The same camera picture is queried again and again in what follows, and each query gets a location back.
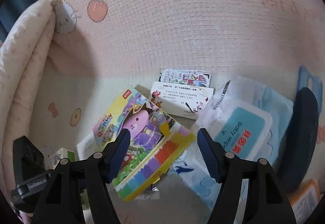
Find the pink cartoon character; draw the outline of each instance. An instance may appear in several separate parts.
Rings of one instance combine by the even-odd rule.
[[[155,102],[156,97],[160,96],[160,91],[156,90],[152,93],[151,102]]]
[[[122,129],[128,129],[133,140],[147,125],[149,121],[149,114],[146,110],[140,110],[138,113],[132,115],[123,124]]]

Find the flash card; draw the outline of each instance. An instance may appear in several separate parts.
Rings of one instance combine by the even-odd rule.
[[[197,119],[213,95],[213,88],[154,82],[150,101],[168,114]]]
[[[196,70],[175,70],[167,68],[161,72],[159,81],[208,88],[210,85],[210,74]]]

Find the screw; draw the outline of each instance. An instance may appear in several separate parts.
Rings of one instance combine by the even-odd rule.
[[[235,157],[235,155],[232,153],[232,152],[227,152],[227,153],[225,153],[225,156],[227,157],[227,158],[229,158],[229,159],[232,159],[232,158],[234,158]]]
[[[261,158],[260,163],[263,164],[263,165],[266,165],[266,164],[268,164],[268,161],[266,159],[264,159],[264,158]]]
[[[99,159],[99,158],[101,158],[102,156],[103,156],[103,154],[102,154],[100,151],[94,153],[94,158],[96,158],[96,159]]]
[[[69,162],[69,160],[67,158],[63,158],[63,159],[61,159],[60,164],[65,165],[68,162]]]

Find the blue label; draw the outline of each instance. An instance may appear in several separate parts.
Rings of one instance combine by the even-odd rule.
[[[225,126],[215,137],[225,151],[245,159],[265,126],[265,120],[243,108],[236,108]]]

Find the cream blanket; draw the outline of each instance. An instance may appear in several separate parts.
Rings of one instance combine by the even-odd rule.
[[[0,49],[0,188],[7,200],[15,188],[12,143],[28,136],[54,27],[50,2],[38,1],[19,17]]]

